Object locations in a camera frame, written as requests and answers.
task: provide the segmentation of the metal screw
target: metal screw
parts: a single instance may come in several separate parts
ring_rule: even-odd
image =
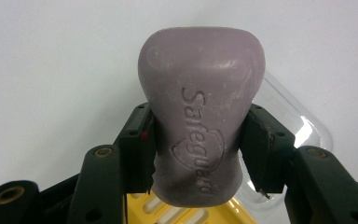
[[[325,154],[322,150],[319,148],[307,148],[308,154],[310,154],[313,157],[319,158],[319,159],[325,159],[327,158],[327,154]]]
[[[271,196],[269,196],[264,190],[260,189],[260,191],[258,191],[258,192],[261,193],[261,195],[266,197],[268,200],[271,199]]]
[[[105,158],[113,154],[113,150],[110,147],[102,147],[94,152],[94,156],[98,158]]]
[[[7,204],[16,201],[25,192],[22,186],[14,186],[0,192],[0,204]]]

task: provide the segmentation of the embossed logo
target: embossed logo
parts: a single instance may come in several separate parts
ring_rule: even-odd
[[[192,93],[186,88],[182,88],[181,93],[188,135],[178,140],[171,151],[179,162],[195,171],[200,192],[214,194],[210,175],[223,159],[225,141],[219,130],[210,130],[203,123],[205,94],[202,91]]]

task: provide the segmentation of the white wall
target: white wall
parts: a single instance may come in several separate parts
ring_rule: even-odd
[[[45,189],[77,173],[145,101],[146,39],[203,25],[256,35],[358,180],[358,1],[0,1],[0,184]]]

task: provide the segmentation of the transparent plastic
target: transparent plastic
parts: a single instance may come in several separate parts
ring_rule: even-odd
[[[261,105],[296,136],[295,147],[316,146],[331,151],[333,141],[330,133],[312,114],[291,95],[268,71],[254,104]],[[283,202],[283,194],[265,196],[254,190],[250,176],[240,155],[243,180],[235,198],[252,215],[259,214]]]

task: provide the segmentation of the yellow tray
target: yellow tray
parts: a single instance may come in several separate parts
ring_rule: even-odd
[[[167,205],[153,192],[148,194],[129,194],[129,223],[147,224],[236,224],[256,223],[251,215],[232,198],[227,203],[207,208],[182,208]]]

